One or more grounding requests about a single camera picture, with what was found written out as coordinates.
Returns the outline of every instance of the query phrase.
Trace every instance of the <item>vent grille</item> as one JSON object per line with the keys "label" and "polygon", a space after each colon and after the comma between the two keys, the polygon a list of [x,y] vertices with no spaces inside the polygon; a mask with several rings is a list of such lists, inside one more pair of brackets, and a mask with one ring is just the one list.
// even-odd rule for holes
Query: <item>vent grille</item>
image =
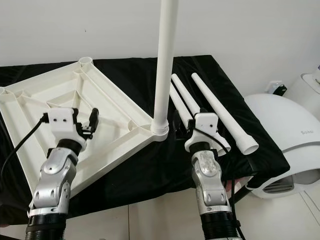
{"label": "vent grille", "polygon": [[293,190],[295,187],[293,182],[278,182],[275,181],[266,186],[263,191],[267,194],[280,194]]}

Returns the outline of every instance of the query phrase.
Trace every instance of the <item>tapered white tube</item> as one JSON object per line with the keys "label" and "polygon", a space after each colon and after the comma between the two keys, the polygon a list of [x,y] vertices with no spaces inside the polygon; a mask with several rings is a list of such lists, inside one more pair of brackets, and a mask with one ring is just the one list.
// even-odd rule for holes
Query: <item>tapered white tube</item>
{"label": "tapered white tube", "polygon": [[161,136],[167,135],[169,132],[167,115],[177,14],[178,0],[161,1],[154,115],[151,122],[151,131],[155,135]]}
{"label": "tapered white tube", "polygon": [[199,87],[207,101],[210,103],[215,113],[218,115],[225,127],[228,129],[230,134],[235,139],[236,146],[239,148],[241,153],[244,155],[248,155],[257,150],[259,144],[254,140],[252,136],[248,135],[242,129],[242,127],[231,116],[231,114],[226,110],[226,108],[221,104],[221,102],[216,98],[216,96],[210,91],[210,89],[202,81],[198,74],[193,73],[191,77],[196,83],[196,85]]}
{"label": "tapered white tube", "polygon": [[192,116],[189,113],[186,105],[184,104],[184,102],[182,101],[182,99],[180,98],[179,94],[177,93],[175,87],[172,85],[170,85],[170,97],[174,103],[175,108],[178,110],[180,118],[183,122],[183,125],[185,127],[185,129],[188,129],[188,122],[189,120],[192,120]]}
{"label": "tapered white tube", "polygon": [[172,74],[171,79],[174,82],[176,88],[178,89],[179,93],[181,94],[184,102],[190,109],[193,116],[197,113],[200,113],[200,107],[194,100],[194,98],[191,96],[189,91],[186,89],[185,85],[181,82],[180,78],[177,76],[177,74]]}

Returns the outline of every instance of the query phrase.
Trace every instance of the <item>power outlet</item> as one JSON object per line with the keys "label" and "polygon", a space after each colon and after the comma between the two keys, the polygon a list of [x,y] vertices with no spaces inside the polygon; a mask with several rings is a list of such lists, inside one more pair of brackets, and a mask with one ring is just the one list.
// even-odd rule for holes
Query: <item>power outlet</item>
{"label": "power outlet", "polygon": [[264,91],[266,93],[272,94],[277,89],[277,87],[281,86],[282,84],[284,84],[282,81],[270,81]]}

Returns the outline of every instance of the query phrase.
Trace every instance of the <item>white floor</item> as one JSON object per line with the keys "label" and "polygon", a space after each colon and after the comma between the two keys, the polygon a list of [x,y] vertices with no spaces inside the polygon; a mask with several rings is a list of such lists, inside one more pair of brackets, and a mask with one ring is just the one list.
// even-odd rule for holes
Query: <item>white floor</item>
{"label": "white floor", "polygon": [[[236,204],[247,240],[319,240],[320,186],[271,200],[247,195]],[[0,234],[25,239],[25,225],[0,228]],[[67,220],[66,240],[204,239],[195,190],[91,213]]]}

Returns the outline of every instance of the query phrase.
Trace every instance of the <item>black tablecloth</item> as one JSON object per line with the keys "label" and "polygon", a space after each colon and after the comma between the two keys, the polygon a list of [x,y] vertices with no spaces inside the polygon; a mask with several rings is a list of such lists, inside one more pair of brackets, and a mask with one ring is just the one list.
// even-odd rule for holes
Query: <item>black tablecloth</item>
{"label": "black tablecloth", "polygon": [[[146,113],[153,116],[156,58],[100,59],[93,62]],[[70,63],[0,67],[0,86],[5,87]],[[172,72],[179,76],[198,104],[212,112],[212,108],[191,78],[193,72],[198,73],[236,121],[259,143],[260,147],[256,152],[242,155],[230,133],[219,122],[219,133],[229,142],[231,146],[229,156],[234,162],[231,164],[225,156],[219,158],[223,180],[231,179],[233,172],[235,178],[254,176],[248,186],[257,188],[267,179],[289,170],[289,164],[280,149],[212,56],[176,57]],[[191,178],[191,156],[185,151],[185,141],[177,139],[172,128],[174,111],[175,107],[170,101],[168,110],[170,132],[167,139],[149,144],[73,197],[70,200],[69,217],[132,204],[194,187]],[[2,117],[0,120],[2,165],[13,146]],[[7,182],[12,183],[7,186],[12,194],[9,194],[7,189],[1,190],[0,223],[25,224],[28,219],[23,209],[30,203],[32,195],[16,157],[11,159],[5,178]]]}

